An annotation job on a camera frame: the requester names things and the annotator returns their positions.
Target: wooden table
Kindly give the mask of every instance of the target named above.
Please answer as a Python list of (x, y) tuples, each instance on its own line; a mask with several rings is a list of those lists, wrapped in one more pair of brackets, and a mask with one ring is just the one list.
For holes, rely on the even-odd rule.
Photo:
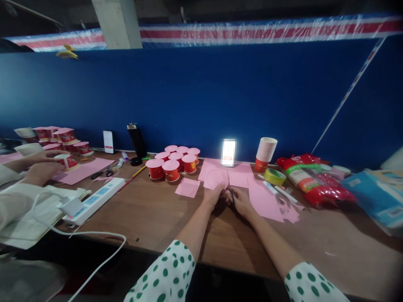
[[(96, 152), (95, 156), (118, 159), (120, 154)], [(201, 165), (196, 173), (186, 177), (196, 180)], [(142, 166), (144, 163), (138, 167), (125, 163), (117, 177), (130, 179)], [(91, 183), (88, 178), (71, 188), (88, 187), (95, 192), (103, 184), (103, 181)], [(80, 231), (123, 234), (128, 248), (162, 253), (203, 198), (202, 184), (195, 198), (175, 194), (177, 184), (164, 180), (153, 182), (146, 169), (102, 206)], [(301, 212), (301, 221), (296, 224), (268, 221), (306, 261), (314, 264), (345, 294), (385, 301), (396, 293), (402, 277), (402, 240), (387, 236), (356, 205), (318, 211), (310, 207), (303, 193), (288, 180), (285, 187), (293, 188), (292, 195), (308, 208)], [(58, 227), (67, 230), (64, 223)], [(120, 244), (119, 240), (100, 235), (92, 238)], [(248, 222), (239, 219), (224, 203), (210, 217), (199, 261), (271, 280), (280, 279)]]

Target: yellow object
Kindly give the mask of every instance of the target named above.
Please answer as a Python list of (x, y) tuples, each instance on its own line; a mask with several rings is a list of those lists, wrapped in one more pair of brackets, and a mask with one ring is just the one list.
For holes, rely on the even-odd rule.
[(64, 44), (63, 45), (64, 48), (66, 48), (66, 50), (63, 50), (61, 52), (58, 52), (56, 54), (57, 57), (62, 57), (63, 59), (78, 59), (78, 55), (76, 55), (73, 51), (75, 51), (76, 49), (74, 47), (71, 47), (70, 45)]
[(263, 175), (264, 180), (272, 185), (281, 186), (287, 179), (287, 177), (280, 171), (274, 169), (266, 169)]
[(141, 171), (143, 171), (145, 168), (147, 168), (147, 166), (142, 167), (139, 171), (134, 173), (134, 175), (131, 178), (135, 178), (137, 176), (137, 174), (140, 173)]

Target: polka dot sleeve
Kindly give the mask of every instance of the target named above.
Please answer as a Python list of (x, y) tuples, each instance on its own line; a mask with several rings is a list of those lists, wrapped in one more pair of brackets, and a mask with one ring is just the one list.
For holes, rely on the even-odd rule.
[(174, 240), (137, 280), (124, 302), (185, 301), (194, 267), (187, 246)]
[(284, 279), (291, 302), (339, 302), (348, 299), (310, 263), (295, 266)]

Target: pencil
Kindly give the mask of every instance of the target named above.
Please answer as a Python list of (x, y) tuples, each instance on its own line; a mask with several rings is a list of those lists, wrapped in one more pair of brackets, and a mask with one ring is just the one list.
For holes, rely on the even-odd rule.
[(132, 181), (141, 171), (143, 171), (145, 168), (147, 168), (147, 166), (142, 167), (139, 171), (137, 171), (136, 173), (134, 173), (134, 175), (131, 177), (131, 179), (130, 179), (127, 183), (125, 183), (125, 185), (124, 185), (123, 187), (121, 187), (118, 192), (120, 192), (125, 186), (127, 186), (128, 183), (131, 182), (131, 181)]

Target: red plastic bag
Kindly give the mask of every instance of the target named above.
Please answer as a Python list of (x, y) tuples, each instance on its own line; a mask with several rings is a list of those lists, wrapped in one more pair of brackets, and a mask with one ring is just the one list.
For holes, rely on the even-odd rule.
[(279, 158), (277, 164), (285, 171), (289, 180), (305, 192), (306, 200), (315, 208), (321, 208), (326, 202), (357, 202), (350, 191), (322, 169), (319, 157), (306, 153), (290, 159)]

